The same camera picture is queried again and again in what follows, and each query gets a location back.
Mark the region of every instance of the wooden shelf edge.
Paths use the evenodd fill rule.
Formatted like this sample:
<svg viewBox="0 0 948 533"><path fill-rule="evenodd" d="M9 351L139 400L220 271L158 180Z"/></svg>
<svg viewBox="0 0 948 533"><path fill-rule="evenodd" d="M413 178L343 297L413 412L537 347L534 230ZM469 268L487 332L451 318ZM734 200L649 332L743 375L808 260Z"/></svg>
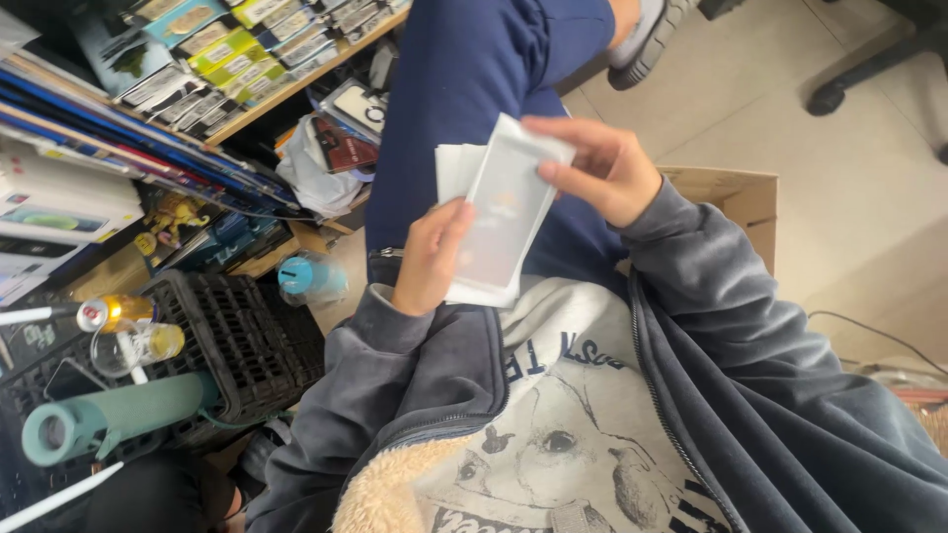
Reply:
<svg viewBox="0 0 948 533"><path fill-rule="evenodd" d="M288 85L287 87L284 87L283 90L281 90L277 94L251 107L249 111L241 115L240 118L231 122L227 126L224 126L224 128L221 129L221 131L214 134L213 137L208 138L208 140L206 140L205 142L209 144L210 146L217 146L218 144L223 142L226 138L234 135L235 133L243 129L245 126L250 124L252 121L258 119L267 111L273 109L278 104L285 101L286 99L293 96L294 94L298 93L299 91L302 91L302 89L306 85L318 80L324 74L336 68L337 66L342 64L342 62L351 58L353 55L356 54L356 52L358 52L362 48L377 41L379 37L381 37L382 35L385 35L390 30L392 30L392 28L401 24L405 20L405 18L408 16L409 16L409 7L405 6L399 11L397 11L394 15L389 17L385 22L378 25L378 27L374 29L372 33L363 37L362 40L359 41L358 43L355 43L352 46L347 46L347 43L344 39L337 41L337 43L342 43L342 46L340 46L339 55L337 55L335 58L333 58L328 63L321 66L320 68L311 72L309 76L306 76L302 80L296 81L295 83Z"/></svg>

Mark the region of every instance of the teal cylindrical speaker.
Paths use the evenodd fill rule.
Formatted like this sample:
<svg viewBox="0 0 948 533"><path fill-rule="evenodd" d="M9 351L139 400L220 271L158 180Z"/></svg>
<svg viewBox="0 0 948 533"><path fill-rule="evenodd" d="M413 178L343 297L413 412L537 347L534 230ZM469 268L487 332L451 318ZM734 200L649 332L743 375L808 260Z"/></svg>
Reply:
<svg viewBox="0 0 948 533"><path fill-rule="evenodd" d="M102 460L119 442L192 416L219 395L214 378L196 372L46 403L23 425L23 451L40 467L96 449Z"/></svg>

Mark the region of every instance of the glass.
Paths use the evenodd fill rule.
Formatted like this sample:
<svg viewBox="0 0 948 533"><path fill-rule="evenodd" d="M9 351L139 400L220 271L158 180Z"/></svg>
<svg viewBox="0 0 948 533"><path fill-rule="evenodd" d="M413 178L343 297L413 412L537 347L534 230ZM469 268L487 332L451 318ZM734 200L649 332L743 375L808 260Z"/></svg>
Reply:
<svg viewBox="0 0 948 533"><path fill-rule="evenodd" d="M119 319L92 338L92 365L105 376L127 376L137 366L173 358L184 347L184 332L174 324Z"/></svg>

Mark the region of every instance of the white graphic t-shirt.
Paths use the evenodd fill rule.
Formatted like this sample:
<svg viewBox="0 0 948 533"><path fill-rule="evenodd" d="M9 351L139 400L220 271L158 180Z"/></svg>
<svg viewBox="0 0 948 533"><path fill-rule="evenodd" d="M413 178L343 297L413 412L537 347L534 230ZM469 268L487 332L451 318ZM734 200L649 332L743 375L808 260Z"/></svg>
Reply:
<svg viewBox="0 0 948 533"><path fill-rule="evenodd" d="M659 422L629 307L598 285L526 278L501 313L506 408L412 484L426 531L727 532Z"/></svg>

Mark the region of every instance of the navy blue pants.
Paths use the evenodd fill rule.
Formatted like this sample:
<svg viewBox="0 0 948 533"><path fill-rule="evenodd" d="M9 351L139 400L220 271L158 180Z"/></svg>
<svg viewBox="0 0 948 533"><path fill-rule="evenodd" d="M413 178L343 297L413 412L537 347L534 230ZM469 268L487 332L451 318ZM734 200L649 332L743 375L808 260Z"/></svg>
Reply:
<svg viewBox="0 0 948 533"><path fill-rule="evenodd" d="M606 48L607 0L414 0L401 42L366 248L402 248L436 201L434 148L486 144L499 113L565 115L551 85ZM625 297L628 253L603 218L569 195L554 202L524 274L597 283Z"/></svg>

